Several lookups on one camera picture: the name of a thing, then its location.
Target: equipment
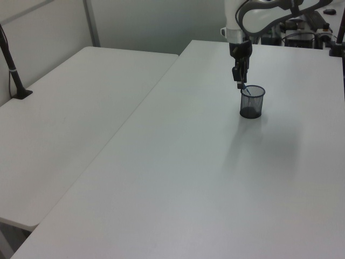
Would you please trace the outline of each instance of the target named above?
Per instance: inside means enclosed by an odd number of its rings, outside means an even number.
[[[225,0],[226,28],[222,29],[235,58],[232,69],[238,89],[245,89],[250,36],[259,37],[272,26],[330,4],[332,0]]]

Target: black stand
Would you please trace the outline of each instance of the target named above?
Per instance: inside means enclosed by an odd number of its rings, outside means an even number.
[[[345,9],[343,18],[341,20],[339,33],[336,42],[332,42],[332,46],[329,51],[329,55],[331,57],[343,57],[344,52],[344,46],[343,46],[343,40],[344,40],[344,34],[345,34]]]
[[[13,81],[15,82],[16,87],[17,87],[17,94],[13,96],[13,98],[23,100],[26,97],[28,97],[30,94],[32,94],[32,91],[26,90],[23,87],[22,81],[20,80],[15,63],[13,62],[13,59],[9,50],[9,46],[6,41],[1,25],[0,25],[0,47],[1,47],[2,53],[4,54],[5,60],[7,62],[7,66],[9,67]]]

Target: black knob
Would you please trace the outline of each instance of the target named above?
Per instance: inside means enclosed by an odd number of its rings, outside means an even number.
[[[324,23],[323,30],[328,31],[329,30],[329,23]]]

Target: mesh cup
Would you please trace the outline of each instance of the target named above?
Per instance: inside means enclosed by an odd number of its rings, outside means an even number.
[[[265,93],[265,89],[257,85],[249,85],[246,89],[241,90],[241,110],[239,114],[246,119],[260,117]]]

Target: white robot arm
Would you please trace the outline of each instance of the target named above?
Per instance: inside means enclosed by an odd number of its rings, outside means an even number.
[[[272,26],[330,4],[332,0],[225,0],[226,29],[222,31],[235,58],[232,69],[239,89],[245,88],[252,43]]]

